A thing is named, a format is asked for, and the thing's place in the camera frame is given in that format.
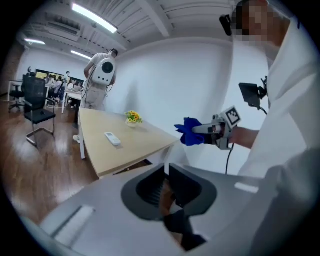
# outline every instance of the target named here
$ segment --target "shoe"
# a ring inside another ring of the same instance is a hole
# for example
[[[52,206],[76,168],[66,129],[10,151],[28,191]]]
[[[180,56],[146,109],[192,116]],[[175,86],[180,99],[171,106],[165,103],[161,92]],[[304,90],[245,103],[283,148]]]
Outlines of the shoe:
[[[80,137],[79,137],[79,135],[74,135],[74,136],[73,136],[73,140],[76,141],[76,142],[78,142],[78,143],[80,144]]]

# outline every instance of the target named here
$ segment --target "air conditioner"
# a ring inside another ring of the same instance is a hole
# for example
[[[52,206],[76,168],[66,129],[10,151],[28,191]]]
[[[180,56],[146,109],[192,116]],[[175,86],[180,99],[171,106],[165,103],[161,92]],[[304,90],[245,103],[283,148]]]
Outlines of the air conditioner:
[[[80,29],[76,29],[55,21],[48,21],[46,24],[46,30],[50,34],[66,38],[74,42],[77,42],[80,37]]]

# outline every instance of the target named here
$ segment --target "ceiling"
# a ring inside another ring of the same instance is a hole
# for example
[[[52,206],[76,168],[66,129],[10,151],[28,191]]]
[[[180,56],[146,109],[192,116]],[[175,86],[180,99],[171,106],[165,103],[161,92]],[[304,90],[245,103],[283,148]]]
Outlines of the ceiling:
[[[74,58],[71,50],[92,57],[117,49],[119,54],[169,38],[207,37],[232,41],[219,18],[235,8],[237,0],[48,0],[21,28],[17,39],[44,41],[43,48]],[[76,3],[117,27],[111,33],[71,10]],[[271,61],[276,56],[270,52]]]

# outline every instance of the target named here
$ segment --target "ceiling light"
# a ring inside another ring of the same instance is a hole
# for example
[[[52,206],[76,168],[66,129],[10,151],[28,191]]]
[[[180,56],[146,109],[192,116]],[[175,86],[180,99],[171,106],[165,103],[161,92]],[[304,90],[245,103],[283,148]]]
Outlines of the ceiling light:
[[[74,50],[72,50],[71,53],[72,53],[72,54],[75,54],[75,55],[78,55],[78,56],[81,56],[81,57],[83,57],[83,58],[86,58],[86,59],[88,59],[88,60],[91,60],[90,57],[88,57],[88,56],[86,56],[86,55],[83,55],[83,54],[81,54],[81,53],[79,53],[79,52],[76,52],[76,51],[74,51]]]
[[[117,31],[117,28],[111,25],[109,22],[105,21],[103,18],[99,17],[98,15],[94,14],[93,12],[83,8],[80,5],[77,5],[74,3],[72,5],[72,10],[86,16],[87,18],[93,20],[94,22],[100,24],[105,29],[109,30],[111,33],[114,33]]]
[[[24,39],[24,41],[26,41],[28,43],[35,43],[35,44],[45,45],[45,42],[42,42],[42,41],[39,41],[39,40],[34,40],[34,39],[29,39],[29,38]]]

